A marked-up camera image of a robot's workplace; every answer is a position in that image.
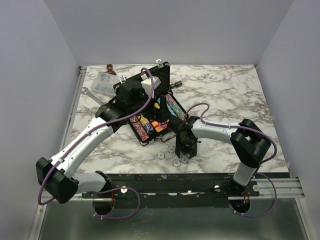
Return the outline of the yellow round dealer button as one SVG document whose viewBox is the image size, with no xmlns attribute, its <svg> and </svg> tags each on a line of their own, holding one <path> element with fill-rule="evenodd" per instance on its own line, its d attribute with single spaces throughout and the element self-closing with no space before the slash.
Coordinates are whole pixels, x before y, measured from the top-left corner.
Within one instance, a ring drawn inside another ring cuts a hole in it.
<svg viewBox="0 0 320 240">
<path fill-rule="evenodd" d="M 160 105 L 156 102 L 156 103 L 154 103 L 154 108 L 159 110 L 160 109 Z"/>
</svg>

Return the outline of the red playing card deck box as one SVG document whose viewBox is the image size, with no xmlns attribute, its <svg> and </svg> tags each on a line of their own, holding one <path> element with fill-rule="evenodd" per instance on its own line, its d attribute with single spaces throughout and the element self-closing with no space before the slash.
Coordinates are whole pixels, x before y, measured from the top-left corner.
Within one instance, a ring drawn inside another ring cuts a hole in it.
<svg viewBox="0 0 320 240">
<path fill-rule="evenodd" d="M 150 121 L 151 125 L 153 126 L 153 128 L 157 133 L 164 131 L 167 128 L 168 122 L 169 122 L 168 120 L 165 122 L 158 122 L 155 120 Z"/>
</svg>

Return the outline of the white blue poker chip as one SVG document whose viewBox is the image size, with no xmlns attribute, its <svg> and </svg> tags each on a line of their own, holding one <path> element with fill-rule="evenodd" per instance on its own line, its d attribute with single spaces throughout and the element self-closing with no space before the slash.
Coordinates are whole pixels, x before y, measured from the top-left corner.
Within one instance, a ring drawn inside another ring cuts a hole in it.
<svg viewBox="0 0 320 240">
<path fill-rule="evenodd" d="M 176 148 L 173 145 L 170 145 L 170 146 L 167 147 L 167 151 L 169 153 L 174 153 L 176 151 Z"/>
<path fill-rule="evenodd" d="M 187 164 L 189 162 L 189 158 L 187 156 L 183 156 L 181 157 L 180 162 L 182 164 Z"/>
<path fill-rule="evenodd" d="M 164 152 L 162 152 L 162 151 L 159 151 L 158 153 L 157 153 L 157 158 L 158 159 L 160 159 L 160 160 L 162 160 L 162 159 L 164 159 L 165 158 L 165 153 Z"/>
<path fill-rule="evenodd" d="M 178 168 L 181 166 L 181 161 L 178 160 L 178 159 L 175 159 L 172 161 L 172 165 L 175 167 L 175 168 Z"/>
</svg>

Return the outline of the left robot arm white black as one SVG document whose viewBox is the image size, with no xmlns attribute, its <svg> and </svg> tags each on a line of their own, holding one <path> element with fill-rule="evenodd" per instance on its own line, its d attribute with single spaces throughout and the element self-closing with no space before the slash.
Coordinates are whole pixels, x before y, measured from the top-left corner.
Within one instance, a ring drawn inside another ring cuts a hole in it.
<svg viewBox="0 0 320 240">
<path fill-rule="evenodd" d="M 122 83 L 116 96 L 99 107 L 88 126 L 69 145 L 49 160 L 42 157 L 36 162 L 40 190 L 47 191 L 60 204 L 79 193 L 95 192 L 101 198 L 107 197 L 111 185 L 103 173 L 77 174 L 76 171 L 101 142 L 130 118 L 153 110 L 153 98 L 160 86 L 158 77 L 143 81 L 127 79 Z"/>
</svg>

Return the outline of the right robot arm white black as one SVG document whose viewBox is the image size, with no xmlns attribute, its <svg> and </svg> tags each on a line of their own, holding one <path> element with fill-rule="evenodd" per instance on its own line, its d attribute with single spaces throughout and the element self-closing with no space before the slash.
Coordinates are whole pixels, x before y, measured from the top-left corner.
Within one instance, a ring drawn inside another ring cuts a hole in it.
<svg viewBox="0 0 320 240">
<path fill-rule="evenodd" d="M 167 127 L 176 134 L 175 154 L 179 158 L 195 157 L 199 139 L 212 139 L 232 145 L 240 160 L 230 183 L 230 191 L 236 196 L 247 192 L 249 181 L 272 145 L 272 140 L 246 118 L 236 125 L 223 125 L 205 122 L 195 116 L 187 120 L 173 116 Z"/>
</svg>

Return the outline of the black poker set case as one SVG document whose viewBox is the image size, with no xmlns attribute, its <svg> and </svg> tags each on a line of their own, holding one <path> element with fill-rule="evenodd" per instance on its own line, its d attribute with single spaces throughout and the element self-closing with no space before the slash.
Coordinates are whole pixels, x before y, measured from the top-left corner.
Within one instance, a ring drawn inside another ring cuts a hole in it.
<svg viewBox="0 0 320 240">
<path fill-rule="evenodd" d="M 157 121 L 157 122 L 163 123 L 165 121 L 168 121 L 168 120 L 156 120 L 156 109 L 154 107 L 154 103 L 157 102 L 160 95 L 166 96 L 167 94 L 170 94 L 174 98 L 174 100 L 178 103 L 178 105 L 182 108 L 182 110 L 186 113 L 186 111 L 183 109 L 181 104 L 173 96 L 172 89 L 170 88 L 170 70 L 171 70 L 171 65 L 167 61 L 161 62 L 160 64 L 149 69 L 152 77 L 158 77 L 161 81 L 161 84 L 154 91 L 154 95 L 152 97 L 154 102 L 151 103 L 149 110 L 145 108 L 145 111 L 140 112 L 137 117 L 139 117 L 140 115 L 143 115 L 145 118 L 149 120 L 149 122 Z M 113 102 L 117 106 L 117 108 L 120 109 L 121 111 L 126 111 L 127 110 L 126 101 L 127 101 L 128 93 L 131 91 L 137 91 L 132 88 L 132 84 L 136 84 L 138 82 L 141 83 L 146 78 L 149 78 L 149 74 L 146 72 L 143 72 L 143 73 L 138 73 L 134 76 L 129 77 L 123 83 L 120 82 L 115 84 L 113 87 L 115 89 L 116 96 L 111 99 L 111 102 Z M 148 140 L 141 141 L 133 125 L 131 124 L 130 119 L 128 120 L 128 124 L 142 145 L 150 144 L 155 139 L 160 138 L 171 131 L 170 129 L 166 128 L 165 130 L 157 133 L 154 129 L 153 133 L 148 134 L 149 135 Z"/>
</svg>

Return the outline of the light blue chip stack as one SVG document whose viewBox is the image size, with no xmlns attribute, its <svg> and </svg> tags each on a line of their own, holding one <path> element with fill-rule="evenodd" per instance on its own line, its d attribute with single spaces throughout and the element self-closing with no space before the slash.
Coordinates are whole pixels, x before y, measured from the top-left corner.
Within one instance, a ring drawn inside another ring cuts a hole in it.
<svg viewBox="0 0 320 240">
<path fill-rule="evenodd" d="M 176 117 L 179 117 L 179 106 L 178 104 L 173 101 L 173 102 L 166 102 L 167 104 L 167 107 L 169 109 L 169 111 L 171 112 L 172 115 L 176 116 Z"/>
</svg>

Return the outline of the purple green grey chip stack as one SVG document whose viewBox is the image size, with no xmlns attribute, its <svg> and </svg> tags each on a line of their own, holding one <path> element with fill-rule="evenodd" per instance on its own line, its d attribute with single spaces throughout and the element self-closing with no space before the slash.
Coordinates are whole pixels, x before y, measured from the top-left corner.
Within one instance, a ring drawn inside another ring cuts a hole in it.
<svg viewBox="0 0 320 240">
<path fill-rule="evenodd" d="M 178 117 L 181 120 L 184 120 L 186 118 L 185 112 L 182 110 L 182 108 L 178 105 L 178 103 L 170 94 L 165 95 L 165 100 L 167 107 L 173 116 Z"/>
</svg>

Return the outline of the green yellow blue chip stack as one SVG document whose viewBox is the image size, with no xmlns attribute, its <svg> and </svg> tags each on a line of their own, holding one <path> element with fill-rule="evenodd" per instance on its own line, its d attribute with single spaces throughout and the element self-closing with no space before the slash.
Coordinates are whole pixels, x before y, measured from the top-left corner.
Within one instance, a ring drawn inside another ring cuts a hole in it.
<svg viewBox="0 0 320 240">
<path fill-rule="evenodd" d="M 149 122 L 149 120 L 144 117 L 142 114 L 138 117 L 138 120 L 147 134 L 152 134 L 154 132 L 153 125 Z"/>
</svg>

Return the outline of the red white chip stack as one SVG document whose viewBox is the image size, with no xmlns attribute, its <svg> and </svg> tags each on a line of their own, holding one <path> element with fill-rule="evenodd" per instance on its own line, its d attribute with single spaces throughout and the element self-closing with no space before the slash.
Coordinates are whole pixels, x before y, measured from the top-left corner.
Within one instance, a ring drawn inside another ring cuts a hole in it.
<svg viewBox="0 0 320 240">
<path fill-rule="evenodd" d="M 150 138 L 149 135 L 147 134 L 146 130 L 142 126 L 138 117 L 136 117 L 136 116 L 131 117 L 130 122 L 131 122 L 133 128 L 135 129 L 136 133 L 140 137 L 141 141 L 146 141 Z"/>
</svg>

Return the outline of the black cylindrical socket tool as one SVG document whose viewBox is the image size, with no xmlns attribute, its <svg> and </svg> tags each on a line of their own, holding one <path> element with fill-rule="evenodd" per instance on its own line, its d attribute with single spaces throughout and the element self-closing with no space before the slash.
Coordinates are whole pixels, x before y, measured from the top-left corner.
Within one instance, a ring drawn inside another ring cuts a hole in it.
<svg viewBox="0 0 320 240">
<path fill-rule="evenodd" d="M 177 81 L 177 82 L 174 82 L 174 83 L 170 84 L 169 87 L 170 87 L 171 89 L 175 89 L 175 88 L 181 87 L 182 85 L 183 85 L 182 81 L 179 80 L 179 81 Z"/>
</svg>

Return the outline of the clear plastic organizer box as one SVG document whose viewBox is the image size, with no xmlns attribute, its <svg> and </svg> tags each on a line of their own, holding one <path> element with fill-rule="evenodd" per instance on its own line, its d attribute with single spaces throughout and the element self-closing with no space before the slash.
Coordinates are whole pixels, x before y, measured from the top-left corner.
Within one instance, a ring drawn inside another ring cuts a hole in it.
<svg viewBox="0 0 320 240">
<path fill-rule="evenodd" d="M 91 85 L 91 90 L 105 96 L 114 97 L 116 95 L 114 85 L 120 82 L 120 77 L 109 74 L 107 72 L 100 72 Z"/>
</svg>

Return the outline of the silver wrench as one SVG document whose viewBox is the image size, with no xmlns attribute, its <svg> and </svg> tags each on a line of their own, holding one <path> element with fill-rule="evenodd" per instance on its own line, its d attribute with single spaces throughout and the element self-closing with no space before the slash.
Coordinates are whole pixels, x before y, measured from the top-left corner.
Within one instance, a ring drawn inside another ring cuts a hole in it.
<svg viewBox="0 0 320 240">
<path fill-rule="evenodd" d="M 87 95 L 88 97 L 90 97 L 92 100 L 94 100 L 97 104 L 99 104 L 100 106 L 104 105 L 105 103 L 103 101 L 101 101 L 98 97 L 94 96 L 87 87 L 82 87 L 80 90 L 80 93 L 82 95 Z"/>
</svg>

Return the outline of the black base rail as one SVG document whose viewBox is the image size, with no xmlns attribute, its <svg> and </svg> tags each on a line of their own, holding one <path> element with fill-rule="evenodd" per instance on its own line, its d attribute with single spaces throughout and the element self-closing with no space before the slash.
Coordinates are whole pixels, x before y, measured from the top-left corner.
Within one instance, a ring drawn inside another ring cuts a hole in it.
<svg viewBox="0 0 320 240">
<path fill-rule="evenodd" d="M 105 193 L 88 192 L 82 198 L 100 208 L 131 209 L 138 200 L 141 208 L 227 208 L 230 199 L 260 195 L 255 180 L 240 186 L 231 173 L 110 173 L 106 177 Z"/>
</svg>

